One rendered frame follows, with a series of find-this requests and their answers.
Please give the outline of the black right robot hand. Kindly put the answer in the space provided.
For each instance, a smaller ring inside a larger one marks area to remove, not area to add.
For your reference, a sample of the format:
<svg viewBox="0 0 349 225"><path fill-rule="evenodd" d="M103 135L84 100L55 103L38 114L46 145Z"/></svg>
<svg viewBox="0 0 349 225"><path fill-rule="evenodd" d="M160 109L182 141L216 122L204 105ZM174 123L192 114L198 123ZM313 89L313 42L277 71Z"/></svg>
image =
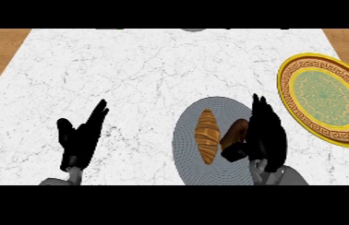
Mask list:
<svg viewBox="0 0 349 225"><path fill-rule="evenodd" d="M242 158L266 160L266 172L277 172L284 166L288 151L287 132L281 126L281 119L266 103L265 97L253 95L253 115L248 121L244 142L232 143L222 150L222 157L229 161Z"/></svg>

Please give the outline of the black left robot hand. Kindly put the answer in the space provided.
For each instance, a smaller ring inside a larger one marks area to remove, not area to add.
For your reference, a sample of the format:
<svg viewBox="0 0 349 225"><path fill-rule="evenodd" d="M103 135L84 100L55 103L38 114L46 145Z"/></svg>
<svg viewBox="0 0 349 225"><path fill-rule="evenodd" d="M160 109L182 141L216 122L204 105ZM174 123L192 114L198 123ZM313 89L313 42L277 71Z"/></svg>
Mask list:
<svg viewBox="0 0 349 225"><path fill-rule="evenodd" d="M72 167L84 170L90 164L108 111L106 101L101 100L86 123L78 128L74 128L65 118L61 118L56 122L59 143L64 149L61 159L61 170L64 172Z"/></svg>

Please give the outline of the brown sweet potato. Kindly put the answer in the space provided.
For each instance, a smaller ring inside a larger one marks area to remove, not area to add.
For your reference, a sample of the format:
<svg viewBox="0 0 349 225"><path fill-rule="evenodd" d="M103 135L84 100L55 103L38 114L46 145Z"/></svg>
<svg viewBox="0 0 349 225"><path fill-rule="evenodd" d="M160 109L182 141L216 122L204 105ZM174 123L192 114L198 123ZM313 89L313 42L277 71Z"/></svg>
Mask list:
<svg viewBox="0 0 349 225"><path fill-rule="evenodd" d="M245 119L235 120L222 140L219 141L220 149L226 149L234 143L242 143L245 141L247 132L248 121Z"/></svg>

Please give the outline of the yellow green patterned plate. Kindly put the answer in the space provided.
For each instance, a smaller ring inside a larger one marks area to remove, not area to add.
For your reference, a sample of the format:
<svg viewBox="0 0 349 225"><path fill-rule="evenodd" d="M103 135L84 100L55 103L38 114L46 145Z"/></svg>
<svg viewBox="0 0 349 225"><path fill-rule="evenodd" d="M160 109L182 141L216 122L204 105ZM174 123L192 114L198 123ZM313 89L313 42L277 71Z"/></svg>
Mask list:
<svg viewBox="0 0 349 225"><path fill-rule="evenodd" d="M296 54L278 69L277 87L303 128L349 148L349 65L319 53Z"/></svg>

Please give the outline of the round grey woven placemat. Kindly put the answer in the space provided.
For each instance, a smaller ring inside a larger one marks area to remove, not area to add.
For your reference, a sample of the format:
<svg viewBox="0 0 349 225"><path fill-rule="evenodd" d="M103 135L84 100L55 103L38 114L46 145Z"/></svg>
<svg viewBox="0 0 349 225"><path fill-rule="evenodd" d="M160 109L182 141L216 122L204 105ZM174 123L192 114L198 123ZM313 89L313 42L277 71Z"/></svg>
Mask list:
<svg viewBox="0 0 349 225"><path fill-rule="evenodd" d="M206 109L213 112L222 135L226 134L237 119L248 120L251 117L251 109L241 102L225 97L207 97L195 101L185 109L176 123L172 140L174 165L183 184L253 185L247 158L229 162L217 152L211 164L203 161L195 127Z"/></svg>

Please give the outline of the golden brown croissant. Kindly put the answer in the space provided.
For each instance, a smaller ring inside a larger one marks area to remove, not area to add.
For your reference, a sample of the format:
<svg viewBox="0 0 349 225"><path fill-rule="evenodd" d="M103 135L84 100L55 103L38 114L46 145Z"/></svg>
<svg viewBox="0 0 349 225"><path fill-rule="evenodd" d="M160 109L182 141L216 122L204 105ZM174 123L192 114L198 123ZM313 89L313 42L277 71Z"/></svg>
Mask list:
<svg viewBox="0 0 349 225"><path fill-rule="evenodd" d="M210 109L201 112L194 134L203 162L210 165L219 152L220 141L219 124Z"/></svg>

